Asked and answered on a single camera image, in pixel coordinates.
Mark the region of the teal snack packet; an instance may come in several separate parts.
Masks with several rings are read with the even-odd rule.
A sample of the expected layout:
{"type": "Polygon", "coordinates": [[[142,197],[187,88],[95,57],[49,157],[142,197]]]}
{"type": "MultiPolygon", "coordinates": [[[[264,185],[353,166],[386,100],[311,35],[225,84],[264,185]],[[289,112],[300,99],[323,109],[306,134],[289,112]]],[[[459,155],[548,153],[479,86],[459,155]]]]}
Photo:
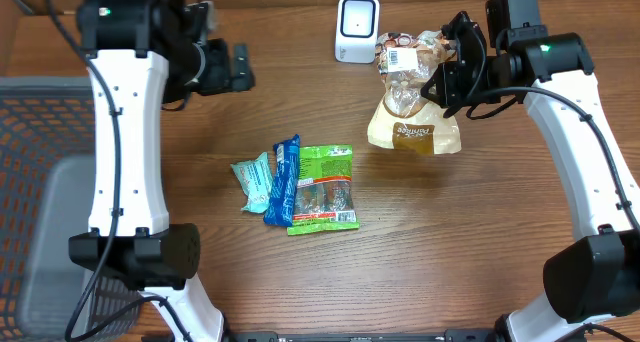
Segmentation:
{"type": "Polygon", "coordinates": [[[238,162],[231,165],[247,202],[242,211],[262,214],[270,205],[273,176],[268,154],[261,153],[255,160],[238,162]]]}

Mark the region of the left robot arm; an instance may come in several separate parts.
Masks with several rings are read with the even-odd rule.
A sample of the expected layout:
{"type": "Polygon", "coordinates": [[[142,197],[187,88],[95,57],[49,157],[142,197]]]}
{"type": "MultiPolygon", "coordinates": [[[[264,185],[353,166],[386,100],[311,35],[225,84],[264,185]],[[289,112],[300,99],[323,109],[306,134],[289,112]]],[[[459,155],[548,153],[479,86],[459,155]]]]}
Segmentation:
{"type": "Polygon", "coordinates": [[[83,0],[76,23],[72,48],[93,92],[96,175],[88,227],[70,239],[70,259],[154,304],[177,339],[220,341],[223,314],[197,274],[198,229],[169,220],[160,114],[183,109],[192,94],[251,89],[247,48],[211,37],[213,5],[203,0],[83,0]]]}

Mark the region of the green snack packet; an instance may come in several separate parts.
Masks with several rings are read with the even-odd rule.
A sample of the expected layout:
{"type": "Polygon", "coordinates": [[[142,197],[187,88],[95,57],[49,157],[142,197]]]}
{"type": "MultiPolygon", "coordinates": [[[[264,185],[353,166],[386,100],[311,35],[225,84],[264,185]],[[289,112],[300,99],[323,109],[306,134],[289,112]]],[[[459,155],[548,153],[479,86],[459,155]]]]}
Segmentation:
{"type": "Polygon", "coordinates": [[[300,149],[300,172],[289,236],[357,230],[360,221],[352,198],[351,145],[300,149]]]}

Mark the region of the blue oreo cookie packet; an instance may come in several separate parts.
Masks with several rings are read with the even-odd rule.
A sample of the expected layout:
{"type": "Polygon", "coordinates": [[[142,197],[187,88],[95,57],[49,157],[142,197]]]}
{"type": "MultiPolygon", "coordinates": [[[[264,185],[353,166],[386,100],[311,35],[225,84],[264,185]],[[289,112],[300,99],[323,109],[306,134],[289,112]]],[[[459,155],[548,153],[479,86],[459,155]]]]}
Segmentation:
{"type": "Polygon", "coordinates": [[[275,144],[276,174],[263,221],[267,225],[292,227],[300,173],[300,137],[275,144]]]}

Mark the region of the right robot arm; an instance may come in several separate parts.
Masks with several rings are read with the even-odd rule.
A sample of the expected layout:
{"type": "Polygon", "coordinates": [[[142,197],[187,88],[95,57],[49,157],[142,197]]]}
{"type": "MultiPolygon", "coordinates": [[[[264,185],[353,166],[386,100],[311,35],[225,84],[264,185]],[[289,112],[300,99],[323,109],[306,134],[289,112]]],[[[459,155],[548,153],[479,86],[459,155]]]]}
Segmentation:
{"type": "Polygon", "coordinates": [[[561,178],[573,243],[546,261],[544,289],[501,316],[486,341],[582,341],[639,308],[639,187],[601,106],[582,38],[552,35],[537,0],[488,0],[486,29],[466,12],[442,28],[457,58],[422,87],[447,116],[523,105],[561,178]]]}

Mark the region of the beige cookie snack bag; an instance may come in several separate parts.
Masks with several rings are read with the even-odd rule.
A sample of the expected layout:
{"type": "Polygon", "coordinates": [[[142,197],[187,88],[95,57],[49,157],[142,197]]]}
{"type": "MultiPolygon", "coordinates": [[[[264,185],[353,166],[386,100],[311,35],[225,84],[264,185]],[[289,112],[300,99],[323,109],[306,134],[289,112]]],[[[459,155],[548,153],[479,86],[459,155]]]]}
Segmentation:
{"type": "Polygon", "coordinates": [[[456,57],[455,43],[439,31],[417,36],[389,32],[375,45],[375,61],[385,93],[368,129],[368,142],[384,149],[412,150],[422,155],[454,154],[461,150],[455,118],[421,95],[438,65],[456,57]]]}

